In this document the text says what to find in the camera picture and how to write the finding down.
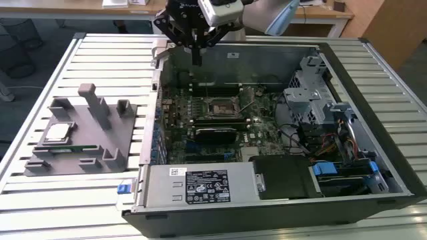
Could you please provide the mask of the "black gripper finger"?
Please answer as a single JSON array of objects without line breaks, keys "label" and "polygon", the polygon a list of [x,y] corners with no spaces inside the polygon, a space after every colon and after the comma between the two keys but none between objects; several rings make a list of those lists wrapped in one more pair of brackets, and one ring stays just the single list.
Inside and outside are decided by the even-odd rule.
[{"label": "black gripper finger", "polygon": [[192,64],[196,66],[197,47],[186,9],[162,9],[154,17],[153,24],[177,46],[188,49]]},{"label": "black gripper finger", "polygon": [[214,27],[212,30],[208,28],[196,29],[196,65],[201,66],[201,49],[213,47],[216,43],[221,40],[225,34],[234,28],[234,24],[226,23]]}]

